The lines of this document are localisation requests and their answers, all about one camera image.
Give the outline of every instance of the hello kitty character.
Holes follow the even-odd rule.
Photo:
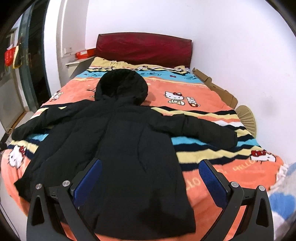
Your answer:
[[[64,92],[61,92],[61,90],[58,90],[56,93],[53,94],[49,102],[57,100],[63,93]]]
[[[25,157],[26,150],[27,148],[24,146],[15,145],[8,157],[9,165],[19,169]]]
[[[176,70],[177,70],[178,72],[182,72],[182,71],[184,71],[184,69],[182,69],[182,68],[180,68],[180,67],[177,68]]]
[[[181,93],[177,93],[177,92],[165,92],[165,97],[169,98],[170,101],[168,101],[171,104],[179,104],[179,105],[185,105],[185,103],[182,101],[184,99],[184,97],[182,96]]]
[[[266,152],[265,150],[263,150],[263,151],[256,151],[256,150],[251,151],[250,158],[251,158],[252,161],[260,161],[261,163],[263,161],[276,162],[276,157],[273,154]]]
[[[148,69],[148,66],[139,66],[137,69],[142,70],[142,69]]]
[[[195,99],[192,97],[186,97],[188,100],[188,103],[191,107],[200,107],[200,104],[196,103]]]
[[[87,91],[91,91],[91,92],[93,92],[93,94],[94,94],[94,95],[92,95],[92,96],[90,96],[90,97],[92,97],[92,98],[94,98],[94,97],[95,97],[96,88],[94,88],[94,89],[92,89],[92,90],[87,90]]]

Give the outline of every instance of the wooden fan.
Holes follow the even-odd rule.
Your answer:
[[[239,119],[243,123],[243,125],[255,138],[257,133],[256,122],[255,122],[255,117],[252,111],[250,110],[250,108],[245,105],[240,105],[239,107],[236,108],[235,111]]]

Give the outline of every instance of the screw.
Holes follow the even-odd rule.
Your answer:
[[[231,186],[233,186],[234,188],[238,188],[239,184],[237,182],[231,182]]]
[[[262,185],[259,186],[260,191],[265,191],[265,187],[263,187]]]
[[[39,183],[39,184],[36,185],[36,189],[37,190],[40,189],[40,188],[42,188],[42,184],[41,183]]]
[[[63,186],[64,186],[64,187],[67,187],[67,186],[69,186],[69,185],[70,185],[70,181],[67,180],[67,181],[64,181],[64,182],[63,182]]]

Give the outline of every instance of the black jacket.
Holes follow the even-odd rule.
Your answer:
[[[136,72],[117,69],[97,85],[95,101],[51,106],[17,128],[13,140],[55,124],[15,186],[30,200],[36,184],[58,186],[95,157],[102,174],[80,212],[92,230],[119,239],[159,239],[195,232],[194,213],[170,137],[188,136],[228,149],[234,131],[184,114],[140,106],[148,93]]]

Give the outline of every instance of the striped blanket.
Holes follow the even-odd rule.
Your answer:
[[[184,113],[213,121],[236,131],[238,135],[237,146],[230,150],[221,150],[194,138],[172,138],[197,224],[196,234],[175,238],[176,240],[200,240],[221,211],[215,206],[200,178],[198,164],[201,160],[210,160],[229,181],[235,180],[242,187],[256,188],[258,185],[264,185],[268,189],[276,182],[276,174],[283,164],[281,158],[264,150],[240,122],[236,112],[184,66],[174,69],[148,64],[135,66],[97,57],[88,70],[56,92],[32,118],[39,116],[53,104],[65,108],[69,103],[82,99],[94,100],[95,88],[100,78],[107,71],[120,68],[135,70],[146,80],[149,90],[143,105],[151,106],[163,115]],[[50,134],[50,128],[52,127],[44,129],[43,133],[33,134],[26,140],[12,141],[3,155],[1,169],[6,188],[25,213],[28,213],[28,203],[18,196],[13,183],[22,177],[39,143]],[[11,155],[19,156],[20,166],[10,163]],[[234,235],[240,218],[235,221],[227,239]],[[67,235],[75,239],[69,227],[64,225],[64,228]],[[101,240],[111,240],[98,236]]]

